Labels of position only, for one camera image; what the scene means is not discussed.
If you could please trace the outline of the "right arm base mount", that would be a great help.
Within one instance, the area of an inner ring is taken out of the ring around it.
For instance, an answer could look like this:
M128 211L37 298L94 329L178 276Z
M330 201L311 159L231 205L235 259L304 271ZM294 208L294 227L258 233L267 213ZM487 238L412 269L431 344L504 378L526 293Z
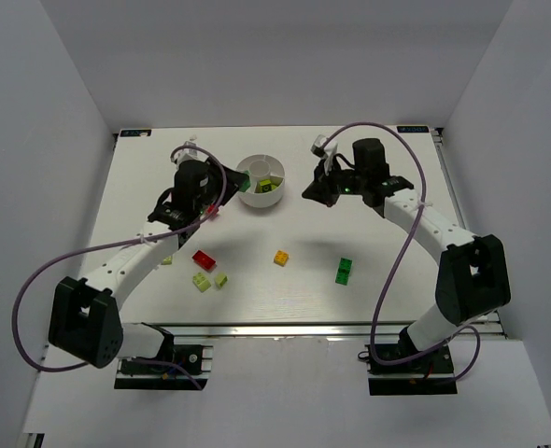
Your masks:
M367 366L369 394L372 397L456 395L454 364L447 346L415 361L384 366L374 361L365 347L357 354Z

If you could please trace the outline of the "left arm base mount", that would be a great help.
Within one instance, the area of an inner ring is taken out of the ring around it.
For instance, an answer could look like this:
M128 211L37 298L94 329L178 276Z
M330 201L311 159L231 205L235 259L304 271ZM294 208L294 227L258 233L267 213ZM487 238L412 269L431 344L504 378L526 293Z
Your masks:
M117 390L201 391L212 370L214 347L177 344L166 360L123 359L119 362Z

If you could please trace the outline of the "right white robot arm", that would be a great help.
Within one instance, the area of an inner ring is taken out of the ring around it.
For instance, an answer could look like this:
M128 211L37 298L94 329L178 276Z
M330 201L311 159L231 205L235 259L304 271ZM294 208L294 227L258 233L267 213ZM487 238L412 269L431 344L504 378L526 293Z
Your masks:
M478 236L459 227L426 204L411 182L391 174L379 139L358 140L352 149L354 161L343 169L336 143L318 136L311 151L319 162L302 196L331 207L342 195L358 195L436 262L435 304L401 331L392 358L377 361L383 366L412 363L448 343L476 318L510 302L503 244L492 234Z

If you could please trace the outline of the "green black lego stack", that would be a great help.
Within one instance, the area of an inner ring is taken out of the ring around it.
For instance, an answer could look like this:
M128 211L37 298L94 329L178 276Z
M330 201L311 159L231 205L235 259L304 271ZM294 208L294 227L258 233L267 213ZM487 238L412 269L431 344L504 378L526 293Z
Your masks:
M273 191L277 188L277 185L272 182L270 178L263 179L258 182L256 192L258 194L264 194Z

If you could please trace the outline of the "green long lego brick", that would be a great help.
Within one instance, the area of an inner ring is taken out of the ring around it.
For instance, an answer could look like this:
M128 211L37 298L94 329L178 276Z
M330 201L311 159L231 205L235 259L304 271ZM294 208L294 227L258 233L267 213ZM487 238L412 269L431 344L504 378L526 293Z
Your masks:
M353 261L351 259L340 258L335 276L336 284L343 286L346 286L348 284L352 269L352 263Z

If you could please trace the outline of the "dark green lego brick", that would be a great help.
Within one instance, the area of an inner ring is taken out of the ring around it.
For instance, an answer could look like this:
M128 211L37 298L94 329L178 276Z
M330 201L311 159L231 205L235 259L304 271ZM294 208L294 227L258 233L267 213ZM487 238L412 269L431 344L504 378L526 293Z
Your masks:
M238 191L239 192L246 192L250 188L251 179L250 179L250 175L249 175L248 171L244 171L242 173L242 175L244 176L244 178L242 180L242 183L239 186Z

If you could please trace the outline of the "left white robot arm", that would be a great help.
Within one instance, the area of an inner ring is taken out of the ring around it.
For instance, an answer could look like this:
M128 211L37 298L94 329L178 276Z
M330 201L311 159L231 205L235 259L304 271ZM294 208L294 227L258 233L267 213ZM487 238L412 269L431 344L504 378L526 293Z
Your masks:
M227 203L248 181L247 174L211 160L180 163L172 187L160 195L133 242L83 277L65 277L57 285L49 343L96 368L115 358L166 361L172 336L150 324L122 323L120 309L164 259L186 244L209 209Z

